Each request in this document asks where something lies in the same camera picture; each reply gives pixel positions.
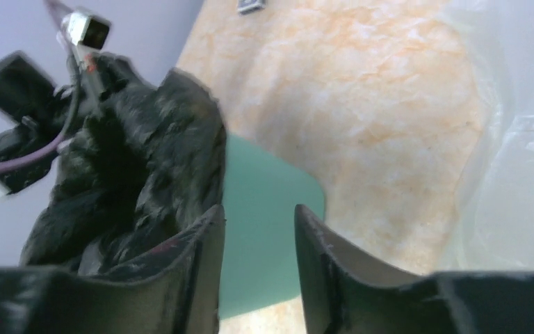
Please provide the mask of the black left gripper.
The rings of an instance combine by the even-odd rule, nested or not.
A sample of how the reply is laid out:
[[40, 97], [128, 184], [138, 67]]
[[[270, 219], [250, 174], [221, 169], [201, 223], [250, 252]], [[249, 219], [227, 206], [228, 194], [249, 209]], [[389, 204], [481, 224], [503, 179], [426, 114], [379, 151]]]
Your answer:
[[9, 193], [19, 193], [57, 166], [54, 194], [130, 194], [134, 159], [112, 109], [112, 99], [134, 78], [131, 61], [117, 54], [95, 57], [105, 93], [95, 105], [84, 80], [55, 89], [50, 78], [17, 51], [0, 60], [0, 112], [15, 122], [0, 133], [0, 163], [37, 152], [57, 135], [69, 141], [25, 166], [0, 173]]

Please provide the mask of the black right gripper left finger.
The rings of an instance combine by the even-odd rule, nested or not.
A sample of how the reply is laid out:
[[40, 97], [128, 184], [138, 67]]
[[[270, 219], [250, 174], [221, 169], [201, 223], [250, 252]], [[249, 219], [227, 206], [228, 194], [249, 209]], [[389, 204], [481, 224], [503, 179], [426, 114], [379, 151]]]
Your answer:
[[99, 276], [0, 268], [0, 333], [217, 333], [225, 213]]

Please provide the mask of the black trash bag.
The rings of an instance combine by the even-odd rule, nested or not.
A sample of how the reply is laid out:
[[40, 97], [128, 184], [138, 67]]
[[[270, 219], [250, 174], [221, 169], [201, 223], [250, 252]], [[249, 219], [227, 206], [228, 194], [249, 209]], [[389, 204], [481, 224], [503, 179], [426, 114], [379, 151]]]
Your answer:
[[60, 153], [19, 263], [94, 275], [152, 249], [223, 201], [226, 146], [218, 102], [193, 75], [172, 69], [157, 88], [130, 78]]

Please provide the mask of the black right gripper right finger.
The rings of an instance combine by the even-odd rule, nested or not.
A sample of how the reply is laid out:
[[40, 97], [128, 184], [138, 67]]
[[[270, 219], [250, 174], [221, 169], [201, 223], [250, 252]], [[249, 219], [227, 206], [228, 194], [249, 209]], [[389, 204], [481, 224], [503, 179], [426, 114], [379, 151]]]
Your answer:
[[295, 210], [309, 333], [534, 333], [534, 271], [396, 268]]

